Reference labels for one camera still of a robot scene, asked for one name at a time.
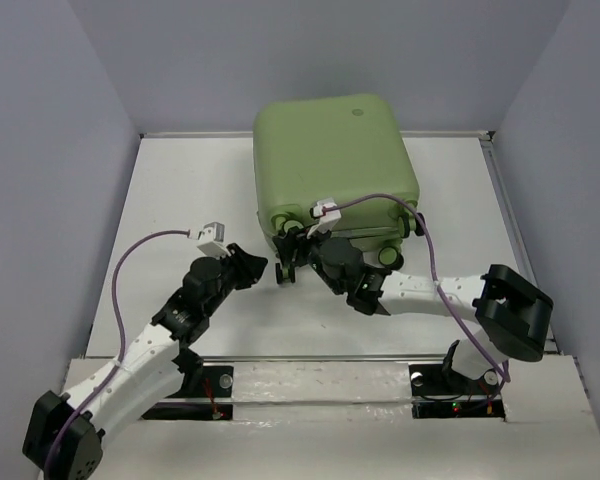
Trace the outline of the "green hard-shell suitcase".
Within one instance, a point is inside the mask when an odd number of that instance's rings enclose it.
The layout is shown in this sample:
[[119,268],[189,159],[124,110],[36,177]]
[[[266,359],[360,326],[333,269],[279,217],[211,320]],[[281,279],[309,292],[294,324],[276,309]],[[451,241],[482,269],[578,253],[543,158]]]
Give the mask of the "green hard-shell suitcase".
[[318,200],[333,198],[344,208],[333,236],[376,253],[392,270],[404,264],[403,240],[422,233],[404,207],[418,206],[420,185],[395,115],[376,94],[265,106],[253,123],[253,164],[257,216],[277,258],[275,275],[280,260],[272,237],[291,227],[309,230]]

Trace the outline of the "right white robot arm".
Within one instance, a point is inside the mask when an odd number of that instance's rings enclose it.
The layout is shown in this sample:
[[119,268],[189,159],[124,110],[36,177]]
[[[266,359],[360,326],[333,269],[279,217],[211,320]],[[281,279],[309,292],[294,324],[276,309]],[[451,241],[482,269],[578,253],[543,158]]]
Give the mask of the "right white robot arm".
[[364,315],[424,314],[453,319],[464,334],[449,347],[442,384],[462,392],[487,371],[509,378],[507,362],[542,360],[554,302],[517,271],[493,264],[482,275],[427,277],[365,262],[344,237],[297,227],[273,238],[279,282],[309,266],[346,304]]

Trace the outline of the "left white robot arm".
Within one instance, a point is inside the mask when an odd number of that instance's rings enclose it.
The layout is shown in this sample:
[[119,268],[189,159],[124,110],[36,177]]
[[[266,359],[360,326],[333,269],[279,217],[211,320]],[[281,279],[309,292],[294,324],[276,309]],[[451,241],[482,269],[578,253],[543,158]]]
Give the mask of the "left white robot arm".
[[153,405],[201,383],[203,360],[191,346],[227,297],[249,289],[268,261],[230,244],[195,259],[180,286],[132,341],[91,376],[34,403],[22,452],[46,479],[87,479],[109,443]]

